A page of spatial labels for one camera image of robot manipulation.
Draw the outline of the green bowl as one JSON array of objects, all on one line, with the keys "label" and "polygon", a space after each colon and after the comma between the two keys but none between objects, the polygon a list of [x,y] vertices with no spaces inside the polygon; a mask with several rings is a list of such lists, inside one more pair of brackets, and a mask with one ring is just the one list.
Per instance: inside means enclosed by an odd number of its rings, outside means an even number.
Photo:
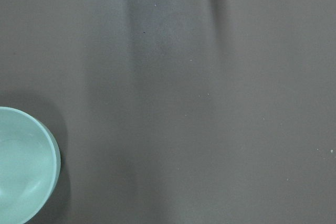
[{"label": "green bowl", "polygon": [[1,223],[26,223],[51,197],[61,157],[50,130],[33,116],[1,107]]}]

